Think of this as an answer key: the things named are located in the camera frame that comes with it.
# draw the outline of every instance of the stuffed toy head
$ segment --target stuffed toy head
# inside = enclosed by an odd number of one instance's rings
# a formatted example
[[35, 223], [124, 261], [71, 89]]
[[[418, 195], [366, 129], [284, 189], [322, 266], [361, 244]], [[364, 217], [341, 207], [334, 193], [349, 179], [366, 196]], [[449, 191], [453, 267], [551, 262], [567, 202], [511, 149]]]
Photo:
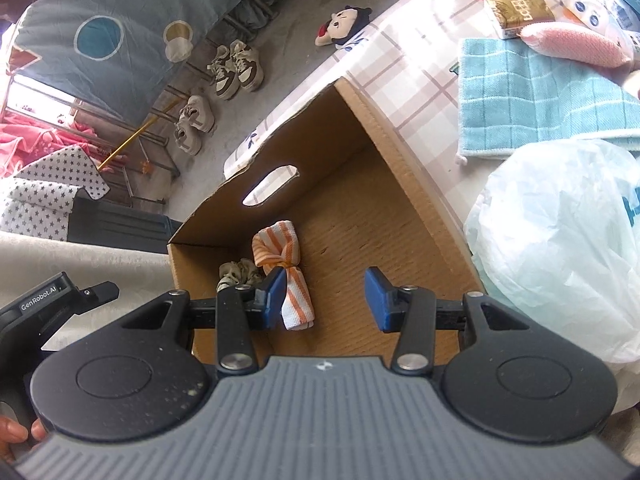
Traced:
[[345, 7], [337, 14], [332, 14], [331, 19], [318, 31], [316, 46], [333, 43], [336, 48], [342, 48], [353, 36], [369, 24], [371, 9], [359, 7]]

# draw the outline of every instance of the white plastic bag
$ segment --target white plastic bag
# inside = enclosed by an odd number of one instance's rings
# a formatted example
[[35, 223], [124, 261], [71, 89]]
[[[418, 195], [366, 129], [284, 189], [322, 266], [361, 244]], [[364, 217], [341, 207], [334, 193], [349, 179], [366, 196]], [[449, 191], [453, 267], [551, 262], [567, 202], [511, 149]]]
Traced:
[[489, 295], [606, 362], [616, 411], [640, 401], [639, 198], [624, 149], [537, 142], [489, 176], [465, 223]]

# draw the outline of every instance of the gold tissue package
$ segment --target gold tissue package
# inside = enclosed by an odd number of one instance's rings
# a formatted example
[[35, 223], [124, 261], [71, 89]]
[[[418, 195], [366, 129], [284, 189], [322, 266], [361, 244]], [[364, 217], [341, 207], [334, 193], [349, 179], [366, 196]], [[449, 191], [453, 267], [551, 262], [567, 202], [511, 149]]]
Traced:
[[485, 0], [484, 8], [503, 40], [516, 38], [522, 28], [531, 23], [556, 20], [544, 0]]

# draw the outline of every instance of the blue circle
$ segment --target blue circle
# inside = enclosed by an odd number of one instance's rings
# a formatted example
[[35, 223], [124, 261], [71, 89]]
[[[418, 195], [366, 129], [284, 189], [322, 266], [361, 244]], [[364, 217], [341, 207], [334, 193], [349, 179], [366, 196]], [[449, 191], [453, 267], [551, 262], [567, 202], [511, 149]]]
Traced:
[[120, 22], [107, 16], [94, 16], [76, 31], [76, 52], [95, 60], [108, 59], [122, 44], [123, 31]]

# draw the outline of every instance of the pink cushion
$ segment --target pink cushion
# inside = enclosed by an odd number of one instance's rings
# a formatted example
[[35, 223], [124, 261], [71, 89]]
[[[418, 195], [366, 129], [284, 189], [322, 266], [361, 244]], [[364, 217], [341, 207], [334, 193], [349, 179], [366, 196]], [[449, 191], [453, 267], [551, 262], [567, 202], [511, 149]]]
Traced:
[[605, 68], [615, 68], [629, 61], [617, 43], [575, 23], [533, 23], [522, 29], [520, 38], [543, 56], [573, 59]]

